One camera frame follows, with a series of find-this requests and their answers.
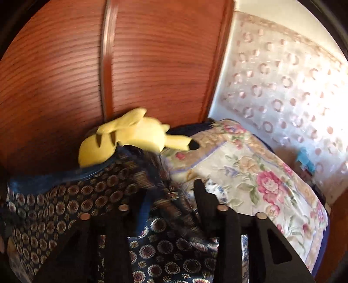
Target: bed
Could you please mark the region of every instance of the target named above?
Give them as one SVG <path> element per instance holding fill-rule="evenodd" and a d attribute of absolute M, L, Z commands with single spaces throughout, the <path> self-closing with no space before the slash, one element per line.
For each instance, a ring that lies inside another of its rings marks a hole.
<path fill-rule="evenodd" d="M 312 190 L 242 125 L 203 123 L 233 1 L 25 5 L 8 19 L 1 50 L 0 162 L 9 175 L 76 168 L 88 130 L 135 107 L 172 127 L 199 123 L 173 131 L 192 136 L 199 149 L 162 153 L 192 207 L 192 182 L 199 177 L 236 211 L 266 212 L 316 273 L 329 220 Z M 242 243 L 247 280 L 246 238 Z"/>

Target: stuffed animal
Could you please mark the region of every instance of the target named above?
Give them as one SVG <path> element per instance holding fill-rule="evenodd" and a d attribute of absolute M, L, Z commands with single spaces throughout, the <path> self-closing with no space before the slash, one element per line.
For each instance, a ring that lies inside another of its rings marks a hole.
<path fill-rule="evenodd" d="M 144 117 L 146 109 L 136 108 L 122 117 L 101 125 L 96 134 L 86 138 L 79 150 L 80 167 L 100 164 L 110 158 L 117 144 L 133 145 L 160 153 L 164 147 L 189 150 L 191 138 L 167 135 L 169 125 Z"/>

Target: floral blanket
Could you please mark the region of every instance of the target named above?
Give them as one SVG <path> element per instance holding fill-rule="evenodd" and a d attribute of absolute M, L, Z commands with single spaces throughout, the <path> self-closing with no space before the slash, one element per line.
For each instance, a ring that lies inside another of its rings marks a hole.
<path fill-rule="evenodd" d="M 239 123 L 216 122 L 192 136 L 200 148 L 162 152 L 193 208 L 193 182 L 202 178 L 221 203 L 248 215 L 265 212 L 312 271 L 327 214 L 312 189 Z"/>

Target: wardrobe door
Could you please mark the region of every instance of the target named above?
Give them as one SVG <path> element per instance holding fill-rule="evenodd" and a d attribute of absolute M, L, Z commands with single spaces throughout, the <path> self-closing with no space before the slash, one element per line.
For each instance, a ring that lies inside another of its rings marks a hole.
<path fill-rule="evenodd" d="M 0 61 L 0 163 L 11 174 L 78 166 L 85 133 L 103 122 L 99 54 L 104 0 L 51 0 Z"/>
<path fill-rule="evenodd" d="M 201 122 L 217 79 L 233 1 L 120 1 L 112 54 L 113 114 L 145 107 L 172 127 Z"/>

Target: plush toy body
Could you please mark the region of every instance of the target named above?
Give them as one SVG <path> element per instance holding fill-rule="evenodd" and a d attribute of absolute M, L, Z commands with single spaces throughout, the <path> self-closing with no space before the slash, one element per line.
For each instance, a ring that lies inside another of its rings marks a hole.
<path fill-rule="evenodd" d="M 169 125 L 161 124 L 155 118 L 144 117 L 145 113 L 146 109 L 136 108 L 101 125 L 95 135 L 82 142 L 79 150 L 80 167 L 103 163 L 113 155 L 117 143 L 155 153 L 160 153 L 164 147 L 189 150 L 191 138 L 167 135 Z"/>

